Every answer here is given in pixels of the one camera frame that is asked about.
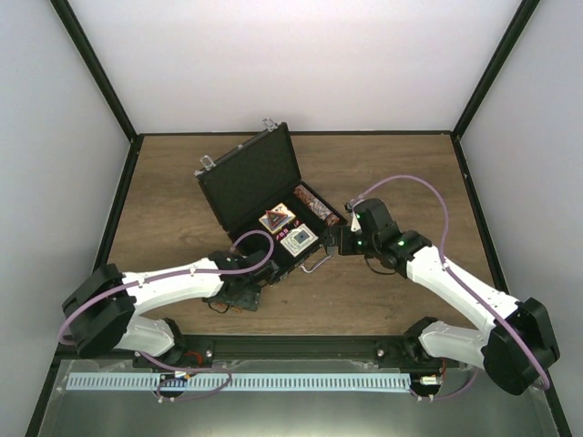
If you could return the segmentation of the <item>white playing card deck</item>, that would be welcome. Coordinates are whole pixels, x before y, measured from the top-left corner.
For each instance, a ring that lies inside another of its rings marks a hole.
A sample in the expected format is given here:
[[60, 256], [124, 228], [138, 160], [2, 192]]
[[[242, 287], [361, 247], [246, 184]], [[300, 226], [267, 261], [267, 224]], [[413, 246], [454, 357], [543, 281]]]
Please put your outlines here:
[[281, 240], [281, 245], [293, 256], [299, 256], [303, 251], [317, 241], [317, 237], [305, 227], [291, 230]]

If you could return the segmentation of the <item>red black triangular card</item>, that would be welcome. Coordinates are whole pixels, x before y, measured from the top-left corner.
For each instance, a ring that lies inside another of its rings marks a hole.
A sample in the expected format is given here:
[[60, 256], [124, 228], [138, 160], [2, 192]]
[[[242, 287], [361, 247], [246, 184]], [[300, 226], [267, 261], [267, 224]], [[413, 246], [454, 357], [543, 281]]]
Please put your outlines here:
[[269, 229], [276, 229], [285, 219], [287, 216], [276, 210], [268, 210], [266, 212], [266, 220]]

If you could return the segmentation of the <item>black poker set case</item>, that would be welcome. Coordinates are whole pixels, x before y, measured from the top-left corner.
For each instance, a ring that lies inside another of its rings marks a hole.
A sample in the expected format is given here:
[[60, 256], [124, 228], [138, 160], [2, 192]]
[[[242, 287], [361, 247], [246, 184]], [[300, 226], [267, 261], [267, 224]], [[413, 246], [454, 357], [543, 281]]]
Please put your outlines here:
[[[259, 134], [221, 157], [203, 156], [200, 159], [203, 169], [196, 172], [196, 178], [231, 241], [251, 230], [262, 230], [270, 235], [274, 248], [263, 270], [268, 274], [267, 281], [275, 284], [322, 247], [322, 234], [330, 227], [294, 195], [297, 186], [304, 185], [341, 218], [341, 223], [335, 226], [344, 226], [347, 220], [303, 180], [288, 125], [269, 118], [265, 118], [263, 124], [265, 129]], [[302, 223], [299, 227], [308, 228], [318, 238], [297, 257], [293, 257], [275, 239], [275, 234], [259, 222], [267, 209], [279, 203], [295, 214], [295, 220]]]

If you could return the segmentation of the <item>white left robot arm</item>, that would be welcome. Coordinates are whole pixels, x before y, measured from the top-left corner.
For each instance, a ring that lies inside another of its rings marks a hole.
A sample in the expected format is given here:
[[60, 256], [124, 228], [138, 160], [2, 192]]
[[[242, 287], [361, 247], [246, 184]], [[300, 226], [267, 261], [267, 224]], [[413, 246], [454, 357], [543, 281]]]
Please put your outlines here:
[[174, 368], [186, 357], [179, 330], [172, 320], [146, 318], [147, 312], [194, 299], [256, 310], [262, 284], [278, 272], [263, 250], [249, 257], [215, 251], [187, 265], [141, 273], [107, 264], [63, 302], [66, 320], [57, 337], [84, 359], [112, 350], [139, 351]]

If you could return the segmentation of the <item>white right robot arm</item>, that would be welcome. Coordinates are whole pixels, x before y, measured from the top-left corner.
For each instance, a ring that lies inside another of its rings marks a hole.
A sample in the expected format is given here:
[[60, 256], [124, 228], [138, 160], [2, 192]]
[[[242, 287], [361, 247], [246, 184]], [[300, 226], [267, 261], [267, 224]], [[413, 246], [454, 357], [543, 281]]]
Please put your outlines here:
[[424, 367], [434, 358], [468, 364], [486, 372], [503, 391], [519, 395], [547, 371], [560, 351], [546, 307], [494, 289], [446, 258], [428, 238], [402, 231], [378, 198], [357, 203], [348, 225], [323, 233], [323, 244], [341, 256], [377, 259], [381, 265], [432, 291], [468, 319], [469, 329], [426, 317], [406, 337], [405, 358]]

